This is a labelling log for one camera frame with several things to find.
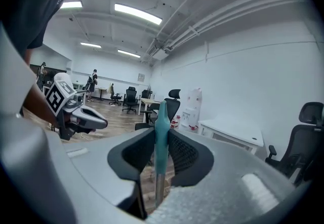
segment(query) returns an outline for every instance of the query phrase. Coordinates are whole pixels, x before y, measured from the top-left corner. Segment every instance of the teal object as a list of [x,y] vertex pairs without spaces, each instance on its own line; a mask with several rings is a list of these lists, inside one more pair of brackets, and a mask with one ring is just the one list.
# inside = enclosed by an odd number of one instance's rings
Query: teal object
[[155,173],[165,174],[168,162],[168,131],[170,120],[168,118],[167,102],[160,104],[158,117],[155,121]]

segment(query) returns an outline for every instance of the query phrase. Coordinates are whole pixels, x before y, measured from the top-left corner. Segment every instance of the ceiling light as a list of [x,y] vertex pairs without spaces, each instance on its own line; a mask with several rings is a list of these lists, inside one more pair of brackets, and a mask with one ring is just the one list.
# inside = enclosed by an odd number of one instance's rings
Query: ceiling light
[[100,45],[94,45],[94,44],[89,44],[89,43],[80,43],[83,46],[89,46],[89,47],[94,47],[94,48],[101,48]]
[[82,2],[63,3],[61,9],[65,9],[65,8],[82,8]]
[[140,11],[140,10],[137,10],[135,8],[131,8],[131,7],[128,7],[128,6],[125,6],[125,5],[121,5],[121,4],[115,4],[115,10],[116,11],[120,11],[120,12],[125,12],[125,13],[128,13],[128,14],[131,14],[131,15],[134,15],[134,16],[137,16],[137,17],[140,17],[142,19],[146,19],[150,22],[153,22],[157,25],[160,25],[160,23],[162,22],[162,19],[158,18],[158,17],[155,17],[149,13],[146,13],[144,11]]
[[123,50],[118,50],[118,52],[123,53],[123,54],[126,54],[126,55],[130,55],[130,56],[135,56],[135,57],[137,57],[137,58],[140,58],[140,57],[141,57],[141,56],[139,56],[139,55],[135,55],[135,54],[132,54],[132,53],[129,53],[129,52],[123,51]]

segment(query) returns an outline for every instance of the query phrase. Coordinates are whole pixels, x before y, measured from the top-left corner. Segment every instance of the teal screwdriver handle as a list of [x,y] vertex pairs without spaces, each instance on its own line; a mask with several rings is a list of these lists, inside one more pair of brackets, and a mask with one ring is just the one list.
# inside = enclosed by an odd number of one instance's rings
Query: teal screwdriver handle
[[168,162],[168,131],[170,120],[168,118],[167,102],[160,104],[158,117],[155,121],[155,173],[165,174]]
[[155,207],[157,208],[164,194],[164,181],[168,163],[168,132],[170,120],[168,118],[167,102],[163,101],[158,110],[158,117],[155,121]]

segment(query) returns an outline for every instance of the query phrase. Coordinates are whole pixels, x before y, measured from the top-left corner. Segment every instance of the chair armrest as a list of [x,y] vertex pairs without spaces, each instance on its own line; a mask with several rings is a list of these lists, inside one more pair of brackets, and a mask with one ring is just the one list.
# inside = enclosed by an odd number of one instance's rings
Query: chair armrest
[[271,156],[276,156],[277,155],[277,151],[275,150],[274,146],[273,145],[270,145],[269,146],[269,151],[270,151],[270,157]]

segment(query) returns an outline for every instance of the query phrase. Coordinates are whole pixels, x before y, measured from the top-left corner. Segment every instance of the office chair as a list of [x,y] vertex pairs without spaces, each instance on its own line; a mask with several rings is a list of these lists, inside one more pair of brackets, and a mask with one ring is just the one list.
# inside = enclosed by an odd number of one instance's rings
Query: office chair
[[[170,99],[170,98],[164,99],[167,102],[168,118],[169,118],[170,121],[176,115],[176,113],[177,113],[177,111],[178,111],[178,109],[180,107],[180,101],[178,100],[178,99],[180,99],[180,96],[179,96],[180,91],[181,91],[180,89],[171,90],[169,92],[169,97],[171,97],[173,99]],[[154,122],[150,121],[150,116],[149,116],[150,114],[152,114],[154,109],[158,109],[157,106],[154,105],[154,104],[155,103],[151,104],[150,110],[141,111],[142,113],[145,113],[146,123],[137,123],[137,124],[135,124],[135,130],[154,127],[155,120],[154,120]]]
[[298,186],[307,179],[312,179],[311,163],[320,156],[323,144],[324,127],[322,118],[323,104],[308,102],[300,111],[299,121],[312,125],[297,125],[293,128],[288,148],[280,161],[271,157],[276,156],[274,146],[269,146],[270,155],[265,162],[283,173],[291,182]]
[[116,95],[114,96],[114,91],[113,91],[113,86],[111,86],[111,96],[110,99],[112,99],[113,101],[111,101],[109,104],[113,105],[113,104],[117,104],[118,106],[121,105],[121,103],[118,101],[120,100],[122,97],[119,96],[120,93],[116,93]]
[[[136,91],[135,87],[131,87],[131,86],[129,86],[127,90]],[[125,101],[126,101],[126,94],[124,94],[123,106],[125,106]]]
[[128,105],[128,108],[123,108],[122,110],[126,109],[127,113],[132,110],[135,111],[136,114],[136,110],[134,108],[132,108],[132,106],[136,106],[138,100],[135,98],[136,97],[136,93],[137,91],[135,90],[126,90],[126,101],[125,104]]

